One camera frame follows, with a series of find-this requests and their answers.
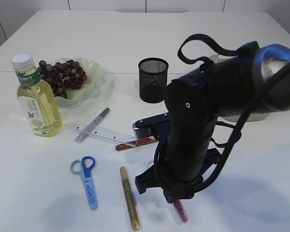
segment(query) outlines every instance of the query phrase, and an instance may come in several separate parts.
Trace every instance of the gold pen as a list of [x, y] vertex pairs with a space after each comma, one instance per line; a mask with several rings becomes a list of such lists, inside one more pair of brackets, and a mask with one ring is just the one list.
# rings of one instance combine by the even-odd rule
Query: gold pen
[[124, 166], [120, 168], [120, 175], [121, 175], [122, 187], [125, 193], [131, 226], [132, 226], [133, 231], [138, 231], [141, 228], [141, 226], [140, 226], [139, 218], [137, 217], [134, 197], [131, 191], [127, 170]]

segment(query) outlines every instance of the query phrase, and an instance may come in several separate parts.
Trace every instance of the pink marker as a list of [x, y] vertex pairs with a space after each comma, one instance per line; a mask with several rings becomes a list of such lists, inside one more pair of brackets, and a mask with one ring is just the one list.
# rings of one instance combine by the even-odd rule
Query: pink marker
[[173, 205], [175, 211], [177, 212], [177, 215], [178, 215], [180, 221], [183, 223], [188, 222], [188, 216], [187, 216], [187, 213], [186, 213], [185, 208], [183, 207], [183, 204], [181, 203], [181, 201], [175, 200], [172, 202], [172, 205]]

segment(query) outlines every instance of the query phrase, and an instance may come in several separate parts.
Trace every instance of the mesh cup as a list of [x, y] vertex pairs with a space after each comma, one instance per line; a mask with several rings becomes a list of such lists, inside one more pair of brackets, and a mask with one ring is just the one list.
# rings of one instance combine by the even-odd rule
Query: mesh cup
[[163, 101], [169, 64], [160, 58], [146, 58], [139, 63], [140, 98], [147, 103]]

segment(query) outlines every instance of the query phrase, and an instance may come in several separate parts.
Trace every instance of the blue scissors handle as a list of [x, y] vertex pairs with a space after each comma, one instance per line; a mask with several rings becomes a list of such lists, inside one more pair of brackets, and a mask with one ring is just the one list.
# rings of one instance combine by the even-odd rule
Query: blue scissors handle
[[[79, 165], [81, 166], [81, 170], [79, 170], [79, 171], [74, 170], [74, 165], [77, 164], [77, 163], [79, 163]], [[70, 171], [73, 174], [80, 175], [82, 180], [85, 179], [85, 173], [84, 173], [84, 169], [83, 169], [83, 165], [82, 165], [82, 161], [81, 160], [79, 160], [79, 159], [74, 160], [71, 163], [71, 165], [70, 165]]]
[[[88, 159], [92, 160], [92, 164], [89, 167], [86, 167], [85, 160], [88, 160]], [[82, 165], [83, 165], [83, 170], [85, 173], [85, 178], [90, 177], [90, 170], [95, 166], [95, 164], [96, 164], [96, 161], [91, 156], [85, 156], [82, 158]]]

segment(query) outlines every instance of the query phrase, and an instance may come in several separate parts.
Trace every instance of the red pen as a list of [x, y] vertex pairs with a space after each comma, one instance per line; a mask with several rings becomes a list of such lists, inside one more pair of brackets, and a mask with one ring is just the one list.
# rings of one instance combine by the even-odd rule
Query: red pen
[[[158, 142], [158, 139], [154, 139], [153, 137], [148, 137], [148, 138], [138, 140], [135, 147], [143, 146], [146, 144], [152, 144], [155, 142]], [[134, 148], [134, 147], [126, 145], [126, 144], [118, 144], [117, 146], [115, 146], [116, 151], [123, 151], [123, 150], [127, 150], [130, 148]]]

